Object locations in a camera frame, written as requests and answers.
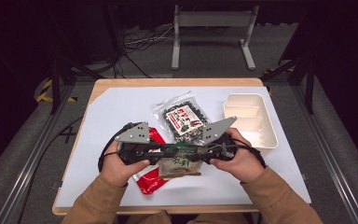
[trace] plastic container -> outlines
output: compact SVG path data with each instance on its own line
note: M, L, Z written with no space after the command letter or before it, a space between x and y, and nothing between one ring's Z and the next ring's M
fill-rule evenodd
M237 128L253 147L273 149L278 145L269 112L261 95L230 94L224 103L224 110L226 118L237 117L231 127Z

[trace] plastic bag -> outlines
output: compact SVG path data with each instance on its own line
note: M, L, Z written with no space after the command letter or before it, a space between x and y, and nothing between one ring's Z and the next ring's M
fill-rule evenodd
M153 114L173 141L202 145L202 129L210 120L191 91L155 106Z
M162 178L174 178L183 175L201 175L202 161L190 161L187 155L203 150L204 147L179 147L174 158L162 158L158 162L158 173Z

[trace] person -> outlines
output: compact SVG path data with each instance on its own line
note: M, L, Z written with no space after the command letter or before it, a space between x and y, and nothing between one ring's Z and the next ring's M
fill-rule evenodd
M227 133L249 146L237 129L229 128ZM115 141L107 153L117 152ZM265 223L322 223L317 213L305 203L289 185L271 168L264 168L248 150L239 149L231 161L211 160L217 169L229 172L240 180ZM149 161L125 165L117 154L105 156L103 169L87 189L77 197L73 207L62 223L113 223L128 180L142 171ZM170 216L162 211L155 215L130 216L128 224L158 223L170 224ZM201 214L187 224L247 223L241 213Z

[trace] label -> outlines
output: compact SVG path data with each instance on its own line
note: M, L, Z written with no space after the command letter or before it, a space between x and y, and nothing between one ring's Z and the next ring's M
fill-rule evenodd
M179 135L189 133L204 125L188 105L168 112L167 118Z

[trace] tan sleeve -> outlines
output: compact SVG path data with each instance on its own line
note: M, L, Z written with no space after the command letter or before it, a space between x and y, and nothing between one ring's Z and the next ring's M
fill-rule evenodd
M269 167L254 181L241 185L266 223L322 223L315 210Z
M125 190L98 175L77 197L62 223L113 223Z

